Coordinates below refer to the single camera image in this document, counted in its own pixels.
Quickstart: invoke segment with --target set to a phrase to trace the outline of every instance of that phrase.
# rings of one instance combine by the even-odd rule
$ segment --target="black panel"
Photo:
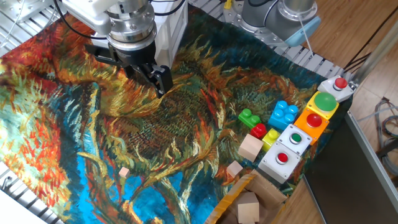
[[[320,210],[327,224],[396,224],[398,213],[347,122],[305,175]]]

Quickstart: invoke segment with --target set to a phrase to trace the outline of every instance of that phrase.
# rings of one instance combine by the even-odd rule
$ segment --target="wooden floor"
[[[398,0],[316,0],[318,15],[322,23],[310,38],[312,49],[317,54],[344,67],[372,36],[383,20],[398,6]],[[374,50],[394,23],[395,13],[377,33],[359,57]],[[374,112],[374,107],[382,97],[390,99],[398,106],[398,44],[377,65],[354,95],[351,112],[356,119]],[[381,120],[391,116],[387,111],[380,115]],[[373,149],[379,149],[374,118],[359,123]],[[398,133],[398,126],[391,126]],[[398,151],[390,152],[392,161],[398,164]],[[272,224],[282,223],[323,223],[307,186],[299,183],[288,199],[285,207]]]

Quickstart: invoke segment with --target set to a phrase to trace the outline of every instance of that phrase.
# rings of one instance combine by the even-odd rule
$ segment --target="metal pole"
[[[398,41],[398,21],[394,24],[391,30],[383,38],[380,44],[373,50],[368,59],[363,63],[359,70],[355,73],[352,80],[356,85],[360,85],[361,82],[369,75],[379,61],[391,50],[391,48]]]

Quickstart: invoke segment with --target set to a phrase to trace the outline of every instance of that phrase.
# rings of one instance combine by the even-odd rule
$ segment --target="small wooden cube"
[[[229,173],[232,177],[236,177],[236,175],[243,170],[243,167],[236,161],[231,163],[226,169],[227,173]]]
[[[254,223],[260,221],[260,204],[253,192],[244,192],[237,198],[238,222]]]
[[[254,136],[248,134],[244,138],[241,147],[239,147],[238,154],[250,160],[251,162],[254,162],[263,144],[264,143],[261,140],[258,140]]]
[[[120,171],[119,171],[119,175],[121,177],[128,178],[130,175],[130,170],[125,167],[122,167],[122,169],[120,169]]]

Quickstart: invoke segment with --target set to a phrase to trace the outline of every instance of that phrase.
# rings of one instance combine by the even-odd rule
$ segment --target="red lego brick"
[[[266,126],[263,124],[257,124],[252,130],[250,131],[250,135],[262,139],[267,134]]]

